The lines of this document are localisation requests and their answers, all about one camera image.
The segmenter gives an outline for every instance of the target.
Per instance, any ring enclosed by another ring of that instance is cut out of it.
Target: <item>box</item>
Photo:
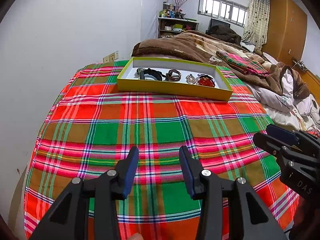
[[[151,78],[148,80],[147,77],[146,80],[140,80],[137,73],[138,68],[155,69],[161,71],[163,75],[170,69],[177,69],[181,72],[181,80],[172,82],[165,81],[163,78],[163,81],[157,81]],[[198,74],[207,74],[214,79],[215,87],[188,84],[186,76],[189,74],[196,78]],[[155,92],[222,101],[228,101],[233,92],[227,79],[216,66],[168,58],[132,57],[119,74],[117,83],[119,91]]]
[[[182,24],[175,24],[174,29],[182,29]]]
[[[196,19],[190,19],[190,18],[185,18],[185,20],[188,20],[190,22],[196,22],[197,21]]]

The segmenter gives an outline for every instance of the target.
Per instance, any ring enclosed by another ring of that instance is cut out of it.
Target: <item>window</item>
[[[248,8],[228,0],[199,0],[198,14],[222,19],[244,27]]]

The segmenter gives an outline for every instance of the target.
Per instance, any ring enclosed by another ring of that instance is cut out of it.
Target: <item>blue gripper pad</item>
[[[187,149],[186,146],[181,146],[179,149],[179,161],[180,161],[180,166],[181,166],[181,170],[182,170],[182,175],[183,175],[183,179],[184,179],[184,183],[186,184],[186,189],[188,194],[191,196],[191,198],[193,199],[196,195],[194,189],[193,189],[193,185],[194,185],[194,177],[191,173],[190,167],[188,165],[188,161],[187,161],[187,157],[184,153],[183,147],[185,147]]]
[[[273,124],[269,124],[266,128],[267,134],[279,141],[282,141],[288,145],[295,145],[298,143],[296,135],[288,130],[277,127]]]
[[[130,194],[134,176],[136,174],[138,161],[139,161],[139,150],[137,147],[132,147],[127,159],[131,159],[130,164],[128,166],[127,173],[124,177],[124,191],[123,191],[123,197],[127,198],[127,196]]]

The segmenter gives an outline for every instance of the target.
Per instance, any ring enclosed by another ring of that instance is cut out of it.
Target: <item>fuzzy blanket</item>
[[[283,95],[279,82],[279,66],[268,65],[268,67],[265,67],[265,61],[259,55],[247,52],[236,44],[218,40],[201,32],[186,31],[172,38],[145,40],[134,47],[132,56],[141,57],[147,54],[164,54],[208,64],[209,59],[212,56],[217,55],[217,51],[227,52],[259,62],[268,71],[268,75],[265,77],[242,73],[235,69],[232,64],[229,65],[225,61],[221,64],[230,68],[231,71],[242,81],[271,90],[278,95]],[[292,70],[292,72],[294,73],[293,76],[295,79],[294,95],[297,99],[304,99],[310,94],[309,89],[302,81],[299,73],[295,70]]]

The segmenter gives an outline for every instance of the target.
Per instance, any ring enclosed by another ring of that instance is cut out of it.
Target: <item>black bracelet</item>
[[[150,76],[155,77],[158,81],[162,81],[162,77],[165,77],[162,72],[148,68],[148,69],[143,69],[143,68],[138,68],[137,73],[140,74],[140,79],[145,80],[144,75],[148,74]]]

